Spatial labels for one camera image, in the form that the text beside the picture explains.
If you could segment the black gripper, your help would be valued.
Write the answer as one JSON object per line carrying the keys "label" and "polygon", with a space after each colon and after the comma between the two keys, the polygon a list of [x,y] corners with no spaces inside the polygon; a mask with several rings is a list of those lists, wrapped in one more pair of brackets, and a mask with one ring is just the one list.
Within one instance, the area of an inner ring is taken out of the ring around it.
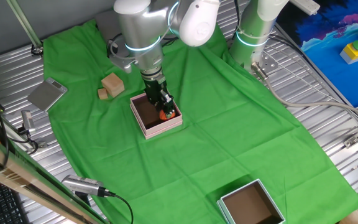
{"label": "black gripper", "polygon": [[144,80],[145,93],[150,103],[156,103],[155,109],[158,113],[165,114],[166,117],[176,115],[173,96],[167,92],[166,78],[155,78],[153,80]]}

